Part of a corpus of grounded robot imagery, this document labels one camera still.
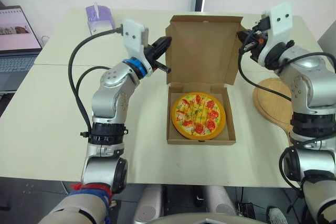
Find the white table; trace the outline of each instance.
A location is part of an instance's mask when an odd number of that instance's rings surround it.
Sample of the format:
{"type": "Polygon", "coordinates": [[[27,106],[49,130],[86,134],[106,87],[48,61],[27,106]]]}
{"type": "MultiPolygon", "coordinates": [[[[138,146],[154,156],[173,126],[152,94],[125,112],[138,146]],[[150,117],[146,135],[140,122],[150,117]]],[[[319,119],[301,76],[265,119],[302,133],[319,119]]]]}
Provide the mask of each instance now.
{"type": "MultiPolygon", "coordinates": [[[[260,20],[256,14],[230,14],[230,13],[200,13],[200,12],[168,12],[152,10],[120,10],[113,9],[112,15],[117,27],[123,19],[131,18],[149,27],[149,43],[153,43],[159,37],[165,36],[165,29],[169,25],[173,15],[227,15],[244,17],[242,25],[251,28],[255,21],[260,20]]],[[[301,17],[293,18],[293,31],[291,39],[297,45],[310,51],[320,51],[321,48],[315,41],[313,35],[305,25],[301,17]]],[[[87,25],[87,17],[84,8],[74,8],[65,17],[53,36],[48,40],[47,45],[39,54],[35,64],[46,65],[67,65],[73,49],[85,38],[90,36],[87,25]]],[[[107,35],[91,41],[82,47],[76,55],[74,65],[82,66],[113,66],[115,63],[128,58],[123,46],[122,36],[119,34],[107,35]]],[[[246,55],[243,59],[245,71],[268,71],[259,66],[246,55]]]]}
{"type": "MultiPolygon", "coordinates": [[[[88,31],[84,30],[86,26],[78,21],[82,19],[85,22],[82,12],[78,9],[70,12],[0,118],[0,176],[80,179],[87,139],[80,137],[79,132],[84,131],[86,125],[69,87],[66,64],[72,49],[88,36],[88,31]],[[72,29],[71,20],[76,29],[72,29]]],[[[147,25],[151,41],[164,35],[164,28],[173,15],[154,11],[113,13],[115,17],[124,14],[150,23],[147,25]]],[[[254,18],[257,15],[247,15],[244,20],[252,22],[254,18]]],[[[300,29],[294,30],[293,38],[302,46],[319,51],[302,19],[295,18],[295,24],[300,29]]],[[[117,36],[116,39],[107,36],[92,41],[79,55],[75,64],[88,66],[113,66],[126,57],[121,38],[117,36]],[[91,53],[99,54],[99,57],[94,60],[90,57],[91,53]]],[[[88,66],[74,66],[75,81],[88,66]]],[[[275,77],[249,59],[245,59],[243,67],[254,82],[275,77]]],[[[89,114],[91,97],[99,86],[102,71],[96,70],[82,83],[80,96],[89,114]]],[[[253,86],[239,74],[235,84],[228,86],[236,144],[168,145],[165,79],[162,71],[155,72],[151,78],[144,78],[130,99],[126,121],[129,134],[124,138],[123,156],[129,162],[129,183],[287,187],[278,170],[278,158],[288,146],[287,137],[256,111],[251,98],[253,86]]]]}

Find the pizza box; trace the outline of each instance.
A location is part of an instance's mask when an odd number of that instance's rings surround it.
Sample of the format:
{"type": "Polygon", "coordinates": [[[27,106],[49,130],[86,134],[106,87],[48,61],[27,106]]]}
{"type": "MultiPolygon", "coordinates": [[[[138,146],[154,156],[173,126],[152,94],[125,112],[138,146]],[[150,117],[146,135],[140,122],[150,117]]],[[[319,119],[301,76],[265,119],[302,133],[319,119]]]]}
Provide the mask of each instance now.
{"type": "Polygon", "coordinates": [[[236,142],[230,100],[225,84],[233,85],[238,71],[236,36],[245,30],[242,17],[175,15],[166,28],[172,42],[166,52],[167,75],[167,142],[168,144],[232,145],[236,142]],[[222,103],[226,126],[211,140],[190,140],[181,135],[171,120],[171,107],[183,94],[209,93],[222,103]]]}

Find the cutting board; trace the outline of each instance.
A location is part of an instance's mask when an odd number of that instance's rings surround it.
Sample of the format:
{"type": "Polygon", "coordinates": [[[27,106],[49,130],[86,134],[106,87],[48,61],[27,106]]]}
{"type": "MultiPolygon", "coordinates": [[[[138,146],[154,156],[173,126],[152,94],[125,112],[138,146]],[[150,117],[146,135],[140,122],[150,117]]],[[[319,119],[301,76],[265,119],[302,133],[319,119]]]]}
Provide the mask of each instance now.
{"type": "MultiPolygon", "coordinates": [[[[279,78],[266,79],[259,83],[259,85],[273,89],[288,97],[291,97],[290,90],[279,78]]],[[[268,121],[281,127],[288,137],[292,129],[290,119],[293,115],[291,102],[268,91],[255,88],[253,91],[253,103],[257,111],[268,121]]]]}

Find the laptop keyboard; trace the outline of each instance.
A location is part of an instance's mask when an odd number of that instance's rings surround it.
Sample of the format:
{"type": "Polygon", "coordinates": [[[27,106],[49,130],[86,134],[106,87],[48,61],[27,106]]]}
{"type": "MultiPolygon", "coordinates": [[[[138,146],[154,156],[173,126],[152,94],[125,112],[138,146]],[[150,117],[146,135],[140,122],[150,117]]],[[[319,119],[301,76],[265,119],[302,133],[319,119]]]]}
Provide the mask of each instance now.
{"type": "Polygon", "coordinates": [[[35,57],[0,59],[0,73],[29,71],[35,57]]]}

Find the toy pizza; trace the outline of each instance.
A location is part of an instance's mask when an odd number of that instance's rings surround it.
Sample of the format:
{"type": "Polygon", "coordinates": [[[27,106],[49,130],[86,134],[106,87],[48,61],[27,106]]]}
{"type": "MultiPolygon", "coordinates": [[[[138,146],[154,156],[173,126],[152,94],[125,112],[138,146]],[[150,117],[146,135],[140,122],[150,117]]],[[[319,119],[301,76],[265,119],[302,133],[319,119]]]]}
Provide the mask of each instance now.
{"type": "Polygon", "coordinates": [[[174,103],[171,115],[177,131],[186,138],[195,140],[213,139],[226,123],[221,102],[202,92],[181,96],[174,103]]]}

